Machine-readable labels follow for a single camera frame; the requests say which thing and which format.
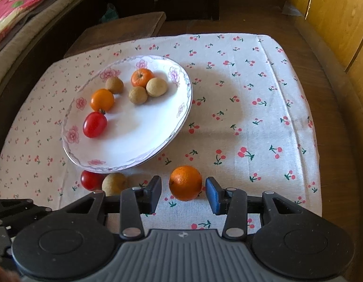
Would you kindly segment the tan longan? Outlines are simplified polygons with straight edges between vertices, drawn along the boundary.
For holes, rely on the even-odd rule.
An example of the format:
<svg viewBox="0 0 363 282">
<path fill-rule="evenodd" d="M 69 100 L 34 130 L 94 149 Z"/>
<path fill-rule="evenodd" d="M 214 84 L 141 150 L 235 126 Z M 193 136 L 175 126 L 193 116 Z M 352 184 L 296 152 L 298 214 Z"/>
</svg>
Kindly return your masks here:
<svg viewBox="0 0 363 282">
<path fill-rule="evenodd" d="M 119 172 L 108 174 L 102 182 L 102 190 L 107 197 L 119 196 L 127 188 L 127 177 Z"/>
<path fill-rule="evenodd" d="M 141 105 L 147 102 L 148 94 L 144 87 L 136 86 L 129 92 L 129 100 L 135 105 Z"/>
<path fill-rule="evenodd" d="M 168 90 L 168 84 L 165 80 L 154 77 L 146 85 L 146 91 L 148 95 L 153 98 L 158 98 L 161 95 L 164 95 Z"/>
</svg>

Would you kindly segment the red cherry tomato top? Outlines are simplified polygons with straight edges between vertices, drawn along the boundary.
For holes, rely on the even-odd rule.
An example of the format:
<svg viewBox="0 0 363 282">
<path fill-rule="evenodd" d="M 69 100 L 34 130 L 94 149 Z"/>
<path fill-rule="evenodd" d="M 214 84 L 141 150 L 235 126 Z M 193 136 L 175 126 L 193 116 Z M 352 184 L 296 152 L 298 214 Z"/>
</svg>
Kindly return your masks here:
<svg viewBox="0 0 363 282">
<path fill-rule="evenodd" d="M 80 182 L 83 188 L 89 191 L 101 190 L 105 174 L 98 174 L 84 170 L 81 173 Z"/>
</svg>

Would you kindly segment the red cherry tomato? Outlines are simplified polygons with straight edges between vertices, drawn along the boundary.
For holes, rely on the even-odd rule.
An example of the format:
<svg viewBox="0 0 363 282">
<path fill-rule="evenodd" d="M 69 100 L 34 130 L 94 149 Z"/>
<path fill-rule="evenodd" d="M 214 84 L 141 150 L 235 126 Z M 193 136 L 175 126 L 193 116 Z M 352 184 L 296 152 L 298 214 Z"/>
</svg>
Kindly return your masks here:
<svg viewBox="0 0 363 282">
<path fill-rule="evenodd" d="M 80 182 L 83 188 L 89 191 L 101 190 L 105 174 L 98 174 L 84 170 L 81 173 Z"/>
<path fill-rule="evenodd" d="M 84 120 L 83 133 L 88 138 L 101 135 L 107 127 L 107 119 L 104 110 L 91 112 Z"/>
</svg>

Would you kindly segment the red cherry tomato bottom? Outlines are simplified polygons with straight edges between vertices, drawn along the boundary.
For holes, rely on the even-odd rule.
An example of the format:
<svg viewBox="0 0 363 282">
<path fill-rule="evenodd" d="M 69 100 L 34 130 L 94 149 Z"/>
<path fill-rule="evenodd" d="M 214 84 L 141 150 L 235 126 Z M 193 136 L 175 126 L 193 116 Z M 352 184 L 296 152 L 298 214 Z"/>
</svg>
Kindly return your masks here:
<svg viewBox="0 0 363 282">
<path fill-rule="evenodd" d="M 107 119 L 104 110 L 91 112 L 84 120 L 83 133 L 88 138 L 101 135 L 107 127 Z"/>
</svg>

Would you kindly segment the brown longan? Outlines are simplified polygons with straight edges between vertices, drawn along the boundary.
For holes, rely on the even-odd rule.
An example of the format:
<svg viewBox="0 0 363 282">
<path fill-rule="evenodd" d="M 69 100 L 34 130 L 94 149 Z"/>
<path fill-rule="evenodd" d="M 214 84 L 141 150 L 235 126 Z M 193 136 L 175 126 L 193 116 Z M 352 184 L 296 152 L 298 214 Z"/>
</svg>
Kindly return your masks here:
<svg viewBox="0 0 363 282">
<path fill-rule="evenodd" d="M 121 94 L 124 91 L 124 83 L 117 77 L 107 78 L 105 88 L 112 94 Z"/>
</svg>

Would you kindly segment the mandarin orange with stem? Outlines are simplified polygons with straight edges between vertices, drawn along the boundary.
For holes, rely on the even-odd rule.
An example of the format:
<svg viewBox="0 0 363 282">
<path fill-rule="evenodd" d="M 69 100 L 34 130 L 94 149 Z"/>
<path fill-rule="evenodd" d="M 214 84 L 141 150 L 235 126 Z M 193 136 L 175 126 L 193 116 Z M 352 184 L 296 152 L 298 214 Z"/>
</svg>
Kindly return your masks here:
<svg viewBox="0 0 363 282">
<path fill-rule="evenodd" d="M 146 68 L 139 68 L 133 72 L 131 76 L 131 84 L 133 87 L 143 87 L 146 88 L 149 80 L 154 78 L 153 72 Z"/>
</svg>

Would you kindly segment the white floral ceramic plate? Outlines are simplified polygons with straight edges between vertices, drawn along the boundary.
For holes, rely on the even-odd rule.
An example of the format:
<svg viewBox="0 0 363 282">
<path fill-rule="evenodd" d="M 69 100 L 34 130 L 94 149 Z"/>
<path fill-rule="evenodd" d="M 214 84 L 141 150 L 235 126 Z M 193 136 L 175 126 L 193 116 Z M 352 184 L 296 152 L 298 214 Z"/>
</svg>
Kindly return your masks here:
<svg viewBox="0 0 363 282">
<path fill-rule="evenodd" d="M 141 66 L 165 80 L 167 92 L 142 105 L 130 102 L 130 77 Z M 123 81 L 122 94 L 105 115 L 107 128 L 96 138 L 83 133 L 83 122 L 92 113 L 89 104 L 103 78 L 116 74 Z M 77 166 L 97 173 L 116 172 L 139 165 L 160 152 L 178 134 L 191 109 L 193 89 L 187 72 L 177 62 L 157 55 L 128 57 L 106 66 L 79 89 L 66 111 L 62 127 L 65 153 Z"/>
</svg>

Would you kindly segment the beige mattress bed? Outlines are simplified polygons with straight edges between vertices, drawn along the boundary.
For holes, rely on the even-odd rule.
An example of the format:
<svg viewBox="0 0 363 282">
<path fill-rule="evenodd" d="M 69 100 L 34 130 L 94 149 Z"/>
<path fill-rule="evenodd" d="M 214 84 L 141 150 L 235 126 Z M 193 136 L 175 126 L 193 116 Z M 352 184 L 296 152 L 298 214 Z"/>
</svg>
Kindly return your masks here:
<svg viewBox="0 0 363 282">
<path fill-rule="evenodd" d="M 25 50 L 39 42 L 45 32 L 80 1 L 50 0 L 27 14 L 25 20 L 9 32 L 8 39 L 0 45 L 0 85 L 20 56 L 26 55 Z"/>
</svg>

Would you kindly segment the small dark wooden stool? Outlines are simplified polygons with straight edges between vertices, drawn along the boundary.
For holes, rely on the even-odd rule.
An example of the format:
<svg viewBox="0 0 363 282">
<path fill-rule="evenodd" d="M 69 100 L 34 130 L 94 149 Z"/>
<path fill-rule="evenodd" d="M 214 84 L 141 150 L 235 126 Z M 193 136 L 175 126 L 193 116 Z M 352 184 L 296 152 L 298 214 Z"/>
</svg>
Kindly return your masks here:
<svg viewBox="0 0 363 282">
<path fill-rule="evenodd" d="M 89 27 L 68 49 L 64 58 L 116 43 L 154 37 L 165 19 L 165 12 L 152 12 Z"/>
</svg>

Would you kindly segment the wooden wardrobe doors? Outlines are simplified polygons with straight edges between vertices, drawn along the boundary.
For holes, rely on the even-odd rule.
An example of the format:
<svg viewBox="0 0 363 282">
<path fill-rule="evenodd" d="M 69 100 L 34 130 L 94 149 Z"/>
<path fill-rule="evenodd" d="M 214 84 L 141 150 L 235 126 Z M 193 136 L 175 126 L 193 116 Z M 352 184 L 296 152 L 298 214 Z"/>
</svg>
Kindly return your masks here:
<svg viewBox="0 0 363 282">
<path fill-rule="evenodd" d="M 331 49 L 363 101 L 363 0 L 288 0 Z"/>
</svg>

